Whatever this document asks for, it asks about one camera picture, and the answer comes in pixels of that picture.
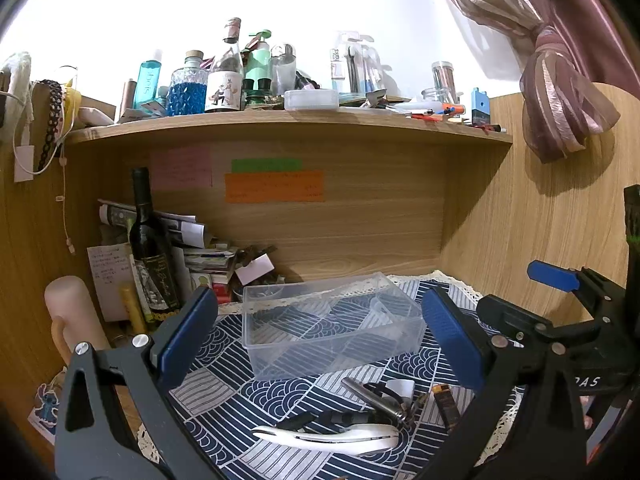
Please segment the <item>person's hand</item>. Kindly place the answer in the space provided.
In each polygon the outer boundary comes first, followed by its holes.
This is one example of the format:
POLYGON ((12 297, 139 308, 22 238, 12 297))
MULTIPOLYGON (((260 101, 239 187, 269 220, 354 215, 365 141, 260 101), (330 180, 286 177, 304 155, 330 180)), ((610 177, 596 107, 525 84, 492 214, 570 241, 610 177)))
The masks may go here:
POLYGON ((593 396, 581 396, 580 404, 582 404, 582 414, 584 415, 585 430, 590 430, 593 425, 593 419, 589 415, 590 406, 594 400, 593 396))

